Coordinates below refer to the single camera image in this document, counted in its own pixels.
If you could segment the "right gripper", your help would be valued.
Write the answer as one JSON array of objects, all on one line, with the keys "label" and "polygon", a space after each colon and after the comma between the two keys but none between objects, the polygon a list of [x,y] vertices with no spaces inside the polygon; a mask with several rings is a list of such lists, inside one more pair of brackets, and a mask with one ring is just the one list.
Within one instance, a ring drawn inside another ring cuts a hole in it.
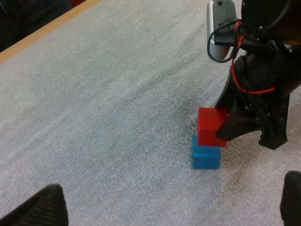
[{"label": "right gripper", "polygon": [[215,105],[231,109],[217,137],[231,141],[260,130],[259,145],[277,149],[287,142],[290,94],[300,84],[300,45],[270,42],[240,56]]}]

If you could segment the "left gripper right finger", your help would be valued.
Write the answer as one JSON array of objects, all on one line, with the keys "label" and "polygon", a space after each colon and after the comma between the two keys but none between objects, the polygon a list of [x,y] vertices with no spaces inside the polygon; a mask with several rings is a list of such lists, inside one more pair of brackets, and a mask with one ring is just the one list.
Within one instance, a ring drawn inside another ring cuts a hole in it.
[{"label": "left gripper right finger", "polygon": [[280,214],[285,226],[301,225],[301,173],[289,171],[284,178]]}]

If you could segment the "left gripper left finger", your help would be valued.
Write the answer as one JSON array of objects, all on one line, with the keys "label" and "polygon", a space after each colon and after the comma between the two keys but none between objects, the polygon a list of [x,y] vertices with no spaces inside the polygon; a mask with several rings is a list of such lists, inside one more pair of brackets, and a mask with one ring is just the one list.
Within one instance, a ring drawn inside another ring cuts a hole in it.
[{"label": "left gripper left finger", "polygon": [[67,226],[68,211],[60,184],[49,184],[0,219],[2,226]]}]

